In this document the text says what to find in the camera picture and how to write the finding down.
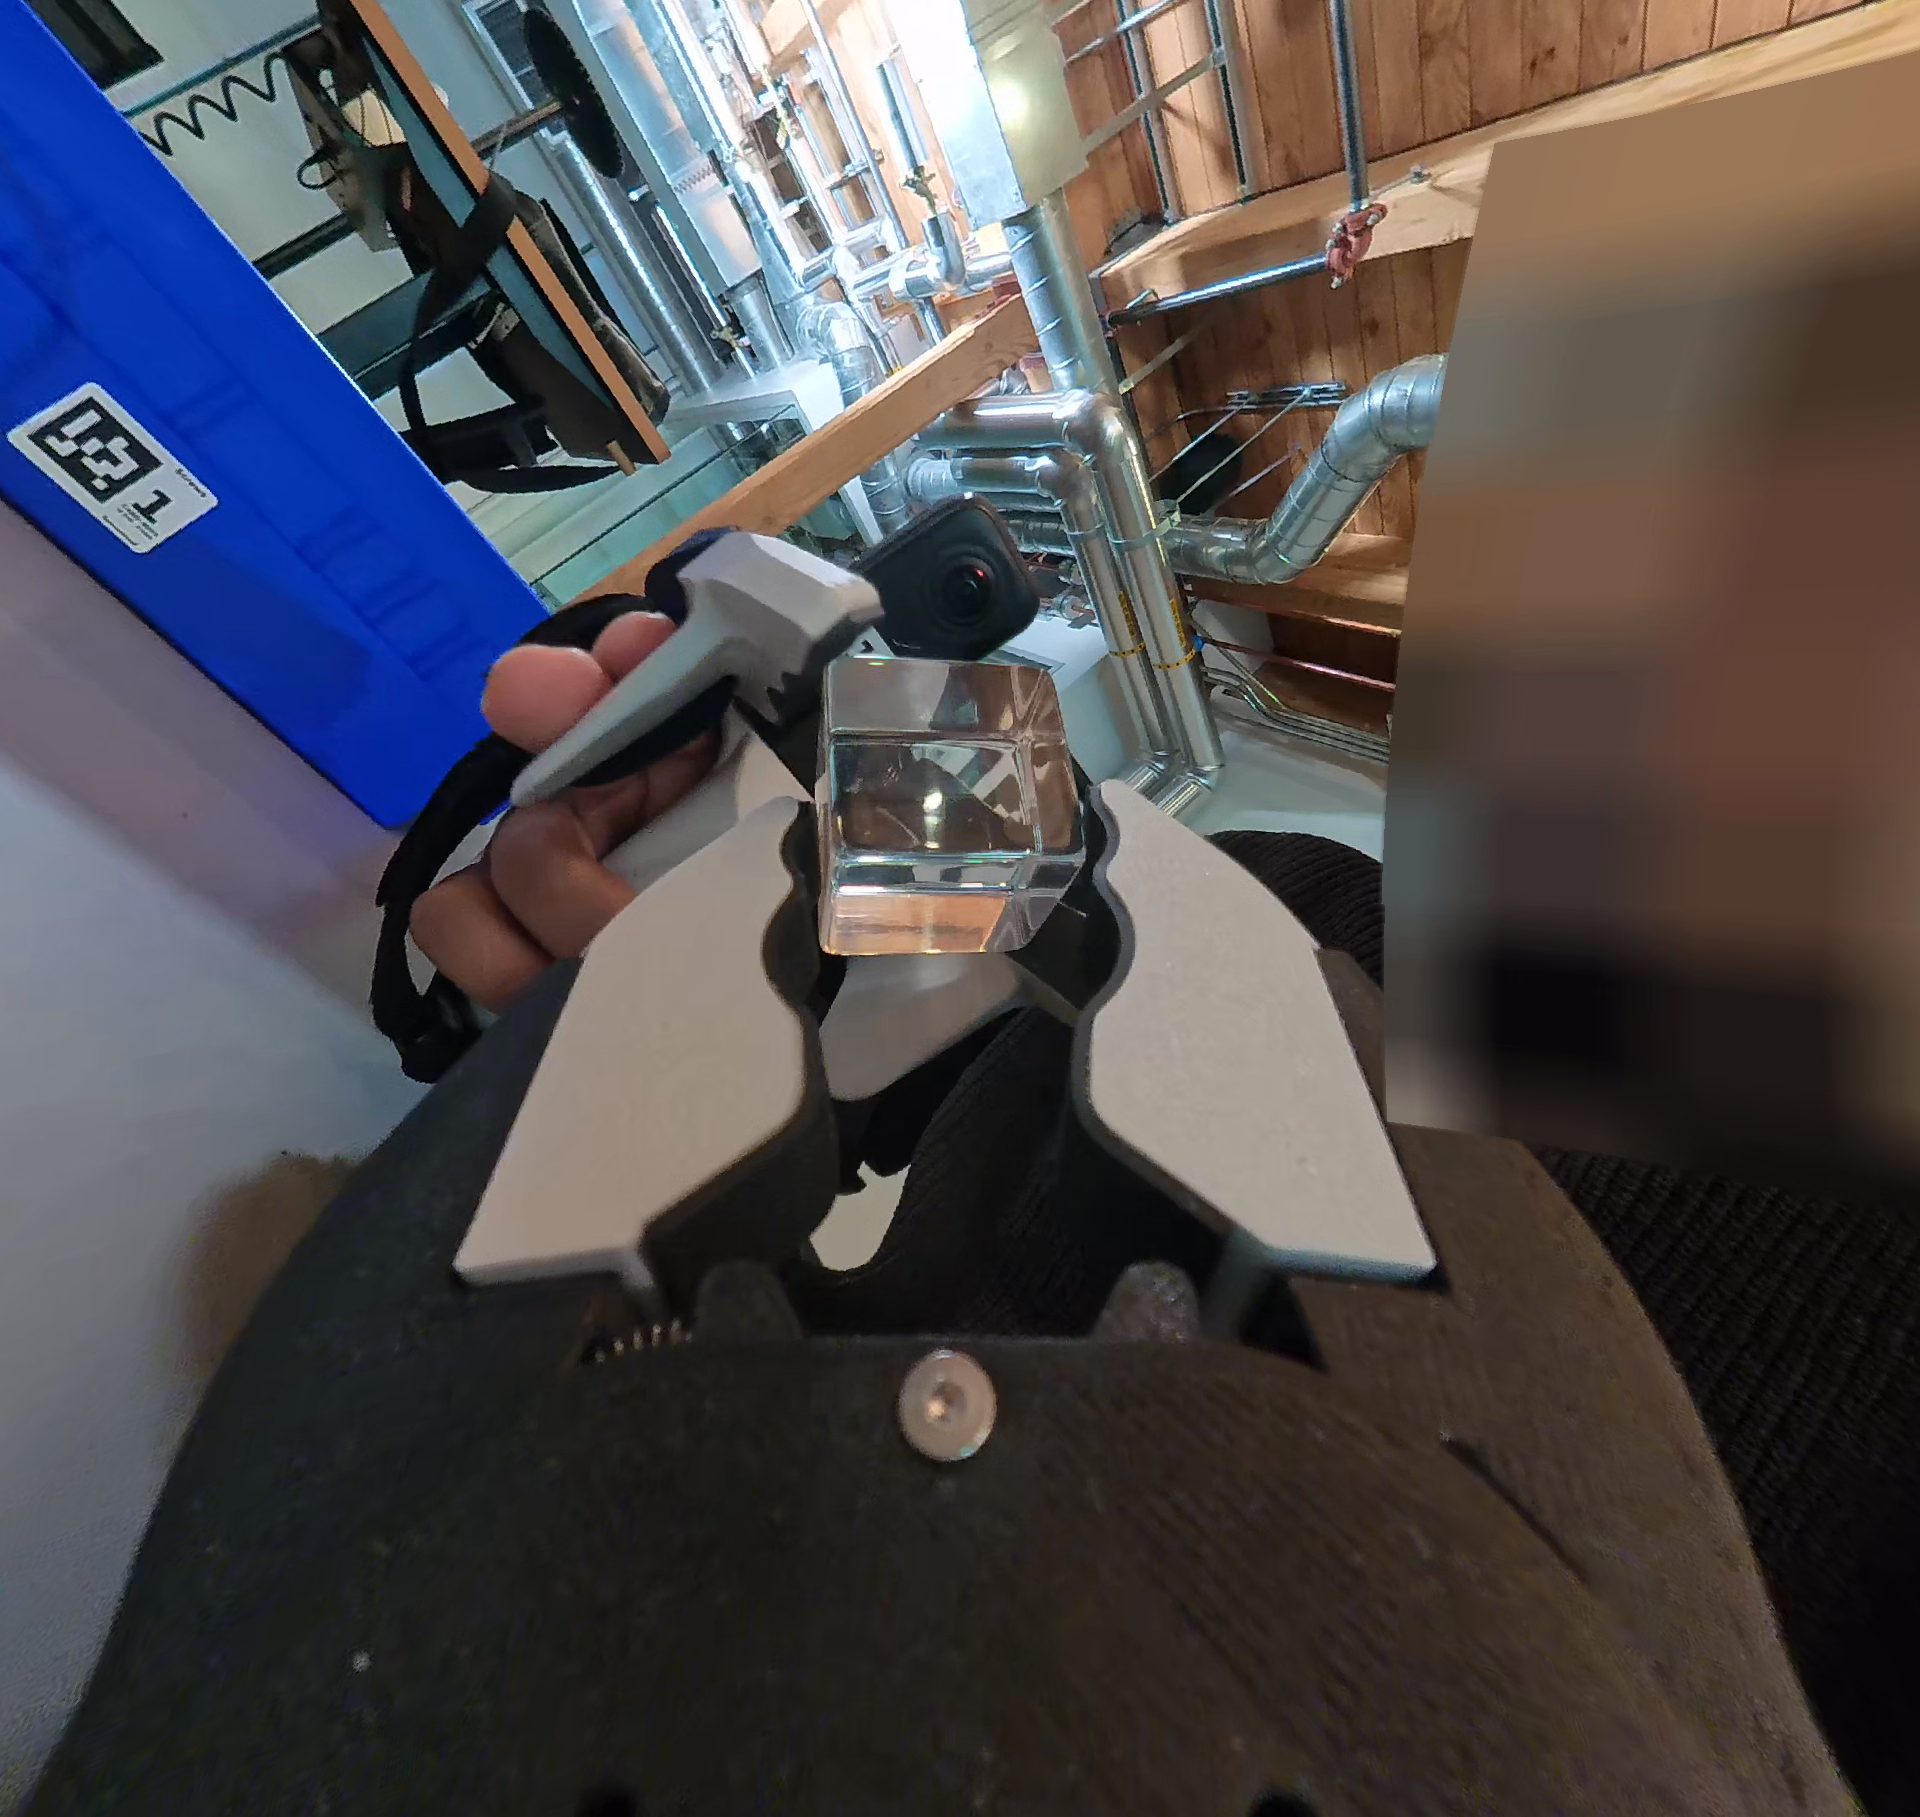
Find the silver spiral duct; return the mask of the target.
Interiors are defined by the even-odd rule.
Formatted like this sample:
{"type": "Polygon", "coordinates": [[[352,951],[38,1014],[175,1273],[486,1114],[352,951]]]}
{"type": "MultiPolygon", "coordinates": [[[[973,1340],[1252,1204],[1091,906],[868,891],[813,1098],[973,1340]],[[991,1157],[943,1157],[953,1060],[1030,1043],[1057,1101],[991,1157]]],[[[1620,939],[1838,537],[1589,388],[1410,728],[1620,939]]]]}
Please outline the silver spiral duct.
{"type": "Polygon", "coordinates": [[[1146,481],[1084,251],[1063,189],[1003,223],[1012,267],[1061,404],[1057,444],[1089,473],[1115,557],[1131,663],[1145,682],[1142,716],[1161,773],[1142,794],[1177,817],[1213,789],[1223,745],[1213,721],[1187,608],[1163,550],[1163,515],[1146,481]]]}

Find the metal conduit pipe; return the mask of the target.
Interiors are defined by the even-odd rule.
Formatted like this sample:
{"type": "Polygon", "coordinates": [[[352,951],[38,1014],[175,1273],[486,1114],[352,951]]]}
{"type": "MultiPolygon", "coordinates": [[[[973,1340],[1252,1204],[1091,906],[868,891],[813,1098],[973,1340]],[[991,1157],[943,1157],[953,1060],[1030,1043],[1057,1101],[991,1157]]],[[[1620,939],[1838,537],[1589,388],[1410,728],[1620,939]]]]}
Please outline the metal conduit pipe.
{"type": "Polygon", "coordinates": [[[1372,179],[1358,89],[1354,0],[1326,0],[1326,19],[1342,168],[1349,182],[1349,207],[1356,214],[1372,200],[1372,179]]]}
{"type": "Polygon", "coordinates": [[[1185,287],[1177,293],[1145,293],[1135,299],[1124,300],[1115,310],[1108,310],[1103,315],[1103,331],[1113,332],[1124,326],[1140,323],[1145,319],[1163,318],[1171,313],[1181,313],[1199,305],[1211,305],[1227,299],[1240,299],[1254,295],[1267,287],[1279,287],[1287,283],[1298,283],[1302,280],[1317,280],[1326,287],[1339,287],[1349,276],[1329,267],[1326,256],[1307,253],[1304,258],[1284,260],[1282,264],[1267,269],[1252,269],[1240,276],[1227,276],[1199,283],[1195,287],[1185,287]]]}

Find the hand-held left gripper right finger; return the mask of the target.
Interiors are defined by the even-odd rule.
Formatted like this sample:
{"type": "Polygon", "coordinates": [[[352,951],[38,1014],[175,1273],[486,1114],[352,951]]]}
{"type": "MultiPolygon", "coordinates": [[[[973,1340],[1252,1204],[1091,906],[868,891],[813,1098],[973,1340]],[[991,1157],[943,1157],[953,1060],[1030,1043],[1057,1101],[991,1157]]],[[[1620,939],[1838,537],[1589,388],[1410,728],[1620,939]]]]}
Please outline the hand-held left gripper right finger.
{"type": "Polygon", "coordinates": [[[1089,806],[1118,955],[1075,1024],[1072,1101],[1217,1241],[1202,1329],[1240,1333],[1289,1277],[1428,1281],[1435,1250],[1307,930],[1124,782],[1089,806]]]}

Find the silver flexible duct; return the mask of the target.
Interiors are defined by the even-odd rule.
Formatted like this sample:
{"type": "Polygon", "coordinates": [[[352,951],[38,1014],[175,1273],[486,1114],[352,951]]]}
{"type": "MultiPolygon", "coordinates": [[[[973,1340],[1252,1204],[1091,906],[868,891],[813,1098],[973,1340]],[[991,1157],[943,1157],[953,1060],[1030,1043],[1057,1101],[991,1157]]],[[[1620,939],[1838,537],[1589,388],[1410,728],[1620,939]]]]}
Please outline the silver flexible duct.
{"type": "Polygon", "coordinates": [[[1435,351],[1372,378],[1334,412],[1325,439],[1267,519],[1168,522],[1168,567],[1177,576],[1248,586],[1279,586],[1315,570],[1389,473],[1427,451],[1446,372],[1447,355],[1435,351]]]}

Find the clear acrylic cube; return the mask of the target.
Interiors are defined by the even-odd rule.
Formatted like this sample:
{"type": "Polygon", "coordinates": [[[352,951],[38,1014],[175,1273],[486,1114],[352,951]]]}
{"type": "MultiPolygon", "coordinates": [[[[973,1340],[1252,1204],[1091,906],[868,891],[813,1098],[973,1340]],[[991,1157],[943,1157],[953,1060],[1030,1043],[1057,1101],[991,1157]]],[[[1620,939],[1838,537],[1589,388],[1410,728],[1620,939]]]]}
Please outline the clear acrylic cube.
{"type": "Polygon", "coordinates": [[[840,959],[1005,955],[1085,860],[1053,677],[849,653],[820,684],[816,941],[840,959]]]}

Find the blue plastic bin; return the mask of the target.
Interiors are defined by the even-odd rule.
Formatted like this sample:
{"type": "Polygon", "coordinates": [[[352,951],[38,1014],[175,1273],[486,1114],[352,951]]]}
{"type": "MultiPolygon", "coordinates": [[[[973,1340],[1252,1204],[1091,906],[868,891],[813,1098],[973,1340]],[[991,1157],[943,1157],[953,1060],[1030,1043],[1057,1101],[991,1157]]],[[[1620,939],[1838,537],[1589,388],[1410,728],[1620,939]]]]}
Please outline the blue plastic bin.
{"type": "Polygon", "coordinates": [[[538,595],[23,0],[1,71],[3,498],[403,826],[538,595]]]}

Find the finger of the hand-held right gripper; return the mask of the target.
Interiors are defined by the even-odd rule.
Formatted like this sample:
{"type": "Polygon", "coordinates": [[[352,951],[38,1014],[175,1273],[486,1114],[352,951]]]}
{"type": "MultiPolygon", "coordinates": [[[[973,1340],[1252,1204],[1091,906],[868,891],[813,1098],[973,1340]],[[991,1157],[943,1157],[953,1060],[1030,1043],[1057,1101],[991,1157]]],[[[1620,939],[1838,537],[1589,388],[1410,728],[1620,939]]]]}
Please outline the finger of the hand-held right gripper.
{"type": "Polygon", "coordinates": [[[816,701],[825,665],[883,617],[878,586],[781,537],[729,531],[683,566],[686,619],[571,730],[515,778],[526,806],[601,782],[629,749],[646,762],[706,724],[695,710],[722,693],[781,726],[816,701]]]}
{"type": "Polygon", "coordinates": [[[868,1101],[926,1060],[1026,1008],[1036,980],[1010,955],[854,957],[819,1022],[830,1095],[868,1101]]]}

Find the person's black knit sweater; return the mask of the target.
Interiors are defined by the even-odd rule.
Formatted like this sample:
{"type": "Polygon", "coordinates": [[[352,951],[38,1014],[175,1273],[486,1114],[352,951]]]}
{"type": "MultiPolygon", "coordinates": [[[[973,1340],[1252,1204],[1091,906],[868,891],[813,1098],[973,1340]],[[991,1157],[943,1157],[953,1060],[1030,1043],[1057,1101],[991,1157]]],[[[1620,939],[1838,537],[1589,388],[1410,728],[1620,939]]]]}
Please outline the person's black knit sweater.
{"type": "MultiPolygon", "coordinates": [[[[905,1324],[1071,1329],[1171,1254],[1100,1217],[1067,1105],[1067,1032],[999,1018],[842,1112],[845,1183],[899,1180],[853,1284],[905,1324]]],[[[1916,1219],[1795,1191],[1535,1149],[1679,1367],[1843,1776],[1916,1813],[1916,1219]]]]}

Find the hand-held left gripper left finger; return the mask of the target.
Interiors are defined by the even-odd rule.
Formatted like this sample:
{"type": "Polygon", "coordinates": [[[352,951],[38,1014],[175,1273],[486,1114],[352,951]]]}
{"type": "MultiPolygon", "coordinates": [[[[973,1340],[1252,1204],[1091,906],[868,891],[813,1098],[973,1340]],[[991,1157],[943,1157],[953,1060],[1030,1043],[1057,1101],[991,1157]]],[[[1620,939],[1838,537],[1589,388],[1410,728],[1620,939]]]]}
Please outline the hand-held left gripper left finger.
{"type": "Polygon", "coordinates": [[[615,1277],[688,1312],[713,1268],[808,1241],[836,1198],[810,846],[810,808],[768,801],[588,945],[456,1277],[615,1277]]]}

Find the silver insulated pipe elbow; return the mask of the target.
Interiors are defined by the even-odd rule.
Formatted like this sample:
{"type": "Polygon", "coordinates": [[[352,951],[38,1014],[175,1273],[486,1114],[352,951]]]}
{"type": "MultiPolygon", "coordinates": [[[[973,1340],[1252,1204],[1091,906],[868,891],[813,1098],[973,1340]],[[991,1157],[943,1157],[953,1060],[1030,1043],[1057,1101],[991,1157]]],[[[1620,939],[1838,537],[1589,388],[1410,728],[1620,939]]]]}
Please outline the silver insulated pipe elbow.
{"type": "Polygon", "coordinates": [[[921,442],[940,454],[1065,448],[1091,466],[1113,545],[1140,548],[1163,530],[1140,439],[1115,395],[1096,389],[982,395],[935,418],[921,442]]]}

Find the black round disc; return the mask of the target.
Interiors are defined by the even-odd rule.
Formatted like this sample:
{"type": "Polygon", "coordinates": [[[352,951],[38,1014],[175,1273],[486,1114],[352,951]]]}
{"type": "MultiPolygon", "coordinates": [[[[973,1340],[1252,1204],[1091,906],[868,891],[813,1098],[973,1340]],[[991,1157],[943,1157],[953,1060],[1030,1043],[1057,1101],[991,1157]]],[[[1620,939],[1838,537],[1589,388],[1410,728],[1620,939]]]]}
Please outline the black round disc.
{"type": "Polygon", "coordinates": [[[558,125],[594,173],[618,179],[629,161],[626,151],[586,63],[560,26],[544,9],[526,7],[520,12],[520,33],[558,125]]]}

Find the person's right hand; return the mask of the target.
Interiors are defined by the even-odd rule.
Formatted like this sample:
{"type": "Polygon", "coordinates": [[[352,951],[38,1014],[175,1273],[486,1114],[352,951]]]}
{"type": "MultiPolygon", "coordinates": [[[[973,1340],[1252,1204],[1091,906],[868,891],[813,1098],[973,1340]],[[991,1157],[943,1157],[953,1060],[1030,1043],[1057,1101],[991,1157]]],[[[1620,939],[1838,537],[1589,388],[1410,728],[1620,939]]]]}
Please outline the person's right hand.
{"type": "MultiPolygon", "coordinates": [[[[519,749],[539,754],[670,634],[666,617],[629,611],[588,650],[519,645],[488,674],[485,720],[519,749]]],[[[411,941],[423,962],[497,1017],[548,965],[578,959],[635,898],[607,856],[697,789],[719,744],[722,734],[709,730],[642,773],[502,815],[476,860],[441,876],[413,908],[411,941]]]]}

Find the silver ventilation duct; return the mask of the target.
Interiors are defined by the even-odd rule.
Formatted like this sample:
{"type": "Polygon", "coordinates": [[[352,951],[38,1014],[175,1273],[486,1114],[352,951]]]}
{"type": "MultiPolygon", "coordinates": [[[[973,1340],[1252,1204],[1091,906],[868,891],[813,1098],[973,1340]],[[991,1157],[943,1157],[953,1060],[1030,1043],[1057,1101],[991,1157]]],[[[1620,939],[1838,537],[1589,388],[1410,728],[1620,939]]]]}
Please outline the silver ventilation duct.
{"type": "Polygon", "coordinates": [[[759,258],[690,101],[690,76],[652,0],[453,0],[499,86],[538,101],[525,15],[545,12],[611,122],[618,161],[601,172],[583,141],[548,126],[530,141],[563,189],[563,214],[593,246],[611,302],[638,326],[682,394],[789,361],[759,258]]]}

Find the grey rectangular air duct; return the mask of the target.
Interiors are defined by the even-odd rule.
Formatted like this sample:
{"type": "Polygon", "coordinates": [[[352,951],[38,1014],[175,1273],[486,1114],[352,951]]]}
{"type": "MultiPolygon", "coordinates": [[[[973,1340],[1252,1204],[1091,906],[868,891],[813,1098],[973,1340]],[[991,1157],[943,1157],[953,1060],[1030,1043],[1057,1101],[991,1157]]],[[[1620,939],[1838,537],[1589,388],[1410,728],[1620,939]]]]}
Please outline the grey rectangular air duct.
{"type": "Polygon", "coordinates": [[[973,227],[1008,220],[1085,168],[1065,51],[1047,0],[959,0],[977,78],[964,82],[949,151],[973,227]]]}

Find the wooden handrail beam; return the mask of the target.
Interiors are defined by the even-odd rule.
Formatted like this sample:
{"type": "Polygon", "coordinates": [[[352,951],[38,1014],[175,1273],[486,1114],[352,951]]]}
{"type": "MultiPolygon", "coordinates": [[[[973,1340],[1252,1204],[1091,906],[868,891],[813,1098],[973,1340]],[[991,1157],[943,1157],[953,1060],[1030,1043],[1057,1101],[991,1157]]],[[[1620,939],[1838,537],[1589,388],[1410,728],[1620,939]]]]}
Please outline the wooden handrail beam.
{"type": "Polygon", "coordinates": [[[781,536],[796,521],[861,477],[880,457],[925,431],[942,412],[980,394],[1008,367],[1036,353],[1039,339],[1021,293],[972,318],[876,389],[845,406],[713,504],[682,521],[636,557],[574,596],[646,588],[648,576],[679,545],[706,530],[781,536]]]}

